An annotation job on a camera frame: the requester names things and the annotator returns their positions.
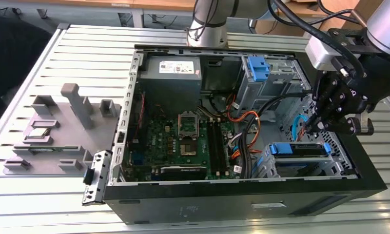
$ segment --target power supply label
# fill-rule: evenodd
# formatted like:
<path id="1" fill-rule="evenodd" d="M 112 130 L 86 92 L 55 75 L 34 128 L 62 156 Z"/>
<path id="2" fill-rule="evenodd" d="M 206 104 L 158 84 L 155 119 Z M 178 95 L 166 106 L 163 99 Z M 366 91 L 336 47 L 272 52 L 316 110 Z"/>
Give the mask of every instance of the power supply label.
<path id="1" fill-rule="evenodd" d="M 158 73 L 192 74 L 194 62 L 191 61 L 160 61 Z"/>

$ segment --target motherboard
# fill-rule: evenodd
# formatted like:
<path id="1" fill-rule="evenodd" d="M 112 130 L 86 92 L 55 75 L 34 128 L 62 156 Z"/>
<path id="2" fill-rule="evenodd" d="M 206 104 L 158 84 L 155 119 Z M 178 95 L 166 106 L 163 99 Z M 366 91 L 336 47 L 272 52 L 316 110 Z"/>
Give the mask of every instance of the motherboard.
<path id="1" fill-rule="evenodd" d="M 224 145 L 231 133 L 231 122 L 202 120 L 191 112 L 174 119 L 150 120 L 143 143 L 134 141 L 124 155 L 124 180 L 234 178 Z"/>

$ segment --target metal case frame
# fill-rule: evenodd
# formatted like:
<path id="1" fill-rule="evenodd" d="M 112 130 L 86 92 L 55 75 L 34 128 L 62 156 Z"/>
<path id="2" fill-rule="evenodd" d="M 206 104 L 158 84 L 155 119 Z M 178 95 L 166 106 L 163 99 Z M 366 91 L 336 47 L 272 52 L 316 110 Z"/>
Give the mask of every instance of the metal case frame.
<path id="1" fill-rule="evenodd" d="M 218 55 L 262 55 L 263 52 L 231 49 L 210 49 L 135 46 L 136 49 L 158 52 L 175 51 L 182 53 L 207 52 Z M 307 80 L 312 82 L 315 70 L 304 53 L 284 53 L 298 61 Z M 139 58 L 132 58 L 130 81 L 135 82 Z M 132 97 L 134 83 L 128 85 L 126 97 Z M 130 105 L 124 101 L 124 109 L 119 116 L 118 131 L 126 133 L 127 113 Z M 118 173 L 119 164 L 108 176 L 103 200 L 126 224 L 159 222 L 192 222 L 231 219 L 259 219 L 262 217 L 287 217 L 316 215 L 343 202 L 372 194 L 386 189 L 386 185 L 363 151 L 355 136 L 336 134 L 342 148 L 346 151 L 358 179 L 331 180 L 286 180 L 258 183 L 254 180 L 239 183 L 190 183 L 163 184 L 148 183 L 136 186 L 112 186 L 112 177 Z M 112 149 L 111 163 L 118 163 L 124 144 L 116 144 Z M 272 207 L 259 204 L 282 204 L 291 212 L 272 212 Z"/>

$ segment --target ram slot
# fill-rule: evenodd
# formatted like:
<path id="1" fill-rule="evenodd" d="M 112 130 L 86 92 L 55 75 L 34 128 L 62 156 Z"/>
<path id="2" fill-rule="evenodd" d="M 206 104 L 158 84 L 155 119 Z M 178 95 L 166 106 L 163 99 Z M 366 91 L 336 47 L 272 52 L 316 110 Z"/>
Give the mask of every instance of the ram slot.
<path id="1" fill-rule="evenodd" d="M 206 134 L 207 134 L 207 149 L 208 149 L 208 165 L 210 165 L 210 173 L 212 175 L 219 173 L 218 170 L 218 154 L 216 154 L 216 145 L 214 138 L 214 126 L 212 123 L 208 122 L 206 126 Z"/>
<path id="2" fill-rule="evenodd" d="M 214 122 L 214 139 L 215 139 L 215 150 L 218 157 L 218 168 L 220 175 L 226 172 L 226 162 L 224 162 L 224 153 L 223 153 L 223 138 L 220 132 L 220 124 Z"/>

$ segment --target office floor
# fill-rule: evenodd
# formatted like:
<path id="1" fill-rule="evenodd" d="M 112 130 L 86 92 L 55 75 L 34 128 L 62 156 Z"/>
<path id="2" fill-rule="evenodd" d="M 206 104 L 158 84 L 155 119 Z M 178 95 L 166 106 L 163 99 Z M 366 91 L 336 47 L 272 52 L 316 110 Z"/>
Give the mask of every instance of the office floor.
<path id="1" fill-rule="evenodd" d="M 62 10 L 47 10 L 47 18 L 41 19 L 34 9 L 21 9 L 19 19 L 30 24 L 41 27 L 42 29 L 53 32 L 59 23 L 96 25 L 96 26 L 115 26 L 119 27 L 118 15 L 115 13 L 104 12 L 88 12 L 88 11 L 62 11 Z M 15 17 L 11 13 L 10 8 L 5 12 L 6 17 Z M 130 14 L 122 14 L 124 21 L 130 18 Z M 143 25 L 146 28 L 163 28 L 168 25 L 174 19 L 174 16 L 164 16 L 158 19 L 158 23 L 151 23 L 148 15 L 143 17 Z M 178 16 L 172 24 L 167 26 L 167 29 L 184 29 L 190 26 L 191 17 Z M 247 28 L 246 19 L 227 19 L 227 31 L 232 33 L 250 33 Z M 127 21 L 127 26 L 132 27 L 132 19 Z"/>

